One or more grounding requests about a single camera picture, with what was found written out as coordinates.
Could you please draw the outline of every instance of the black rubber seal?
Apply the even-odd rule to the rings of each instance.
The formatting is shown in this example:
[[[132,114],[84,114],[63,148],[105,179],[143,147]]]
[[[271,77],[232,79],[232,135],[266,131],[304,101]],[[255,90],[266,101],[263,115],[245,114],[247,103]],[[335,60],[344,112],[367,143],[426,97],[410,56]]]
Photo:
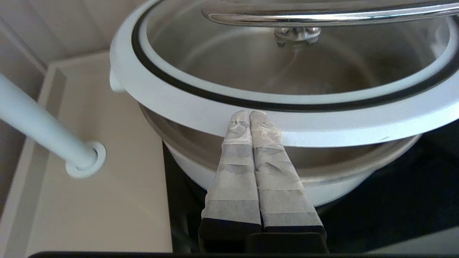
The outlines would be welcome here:
[[[148,8],[139,18],[136,25],[134,26],[132,32],[132,48],[134,50],[137,59],[141,64],[147,68],[152,74],[160,78],[165,83],[176,87],[178,89],[184,90],[188,93],[194,94],[199,97],[203,97],[212,101],[217,101],[225,104],[230,104],[234,106],[259,109],[259,110],[270,110],[270,111],[285,111],[285,112],[330,112],[330,111],[345,111],[353,109],[361,109],[374,107],[379,105],[384,105],[400,100],[407,99],[419,93],[425,92],[436,85],[440,84],[444,80],[451,77],[459,70],[459,52],[456,51],[451,62],[448,63],[441,71],[433,75],[432,77],[416,84],[412,87],[409,87],[398,92],[390,93],[387,95],[359,100],[359,101],[350,101],[343,103],[332,103],[332,104],[285,104],[285,103],[271,103],[271,102],[261,102],[261,101],[251,101],[246,99],[235,98],[231,96],[221,95],[218,93],[210,92],[197,88],[193,85],[187,84],[184,81],[176,79],[160,68],[158,68],[151,60],[146,56],[145,52],[140,46],[139,40],[139,30],[142,22],[145,17],[150,13],[150,11],[155,8],[162,1],[158,1],[150,8]],[[459,17],[454,16],[453,20],[459,24]]]

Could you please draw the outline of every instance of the lid handle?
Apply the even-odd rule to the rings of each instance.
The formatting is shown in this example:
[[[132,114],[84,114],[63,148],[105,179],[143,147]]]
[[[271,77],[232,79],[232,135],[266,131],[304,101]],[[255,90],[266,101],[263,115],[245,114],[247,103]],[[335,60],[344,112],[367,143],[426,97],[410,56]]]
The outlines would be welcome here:
[[[359,0],[305,4],[241,4],[209,0],[202,9],[207,19],[220,24],[284,28],[405,22],[458,13],[457,0]]]

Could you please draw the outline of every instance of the beige wall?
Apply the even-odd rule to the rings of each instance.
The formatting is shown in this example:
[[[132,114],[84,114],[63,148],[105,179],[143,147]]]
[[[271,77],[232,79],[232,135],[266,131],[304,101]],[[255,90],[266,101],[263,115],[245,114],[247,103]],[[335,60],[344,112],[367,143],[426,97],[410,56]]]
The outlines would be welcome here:
[[[145,0],[0,0],[0,17],[40,62],[105,50]]]
[[[0,73],[36,98],[53,61],[110,47],[145,0],[0,0]],[[0,121],[0,213],[24,137]]]
[[[36,97],[43,80],[40,67],[27,57],[0,21],[0,73]],[[8,194],[24,137],[0,120],[0,213]]]

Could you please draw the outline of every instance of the pot handle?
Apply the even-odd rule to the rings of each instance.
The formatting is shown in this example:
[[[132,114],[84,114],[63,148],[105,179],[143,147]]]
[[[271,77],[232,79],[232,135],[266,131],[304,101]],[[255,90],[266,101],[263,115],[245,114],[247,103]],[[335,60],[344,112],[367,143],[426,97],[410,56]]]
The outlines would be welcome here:
[[[225,25],[328,27],[405,22],[459,13],[456,0],[358,0],[304,4],[242,4],[209,0],[202,14]]]

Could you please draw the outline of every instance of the glass lid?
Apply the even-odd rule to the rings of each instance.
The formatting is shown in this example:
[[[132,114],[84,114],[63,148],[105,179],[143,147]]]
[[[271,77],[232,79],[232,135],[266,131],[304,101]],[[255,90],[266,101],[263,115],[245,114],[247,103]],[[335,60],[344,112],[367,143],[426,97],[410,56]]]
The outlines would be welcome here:
[[[350,6],[387,11],[426,5],[435,7],[438,16],[449,14],[453,1],[278,2],[160,0],[138,21],[133,47],[142,64],[172,86],[262,109],[317,111],[384,104],[428,90],[457,70],[452,68],[459,63],[456,17],[411,16],[408,20],[415,21],[398,23],[388,18],[391,23],[348,27],[330,22],[298,27],[304,20],[289,17],[304,15],[312,6],[314,14],[343,14]],[[438,11],[442,5],[447,11]],[[268,19],[273,13],[286,19],[282,26]],[[253,14],[263,22],[254,24]],[[216,21],[218,17],[225,22]]]

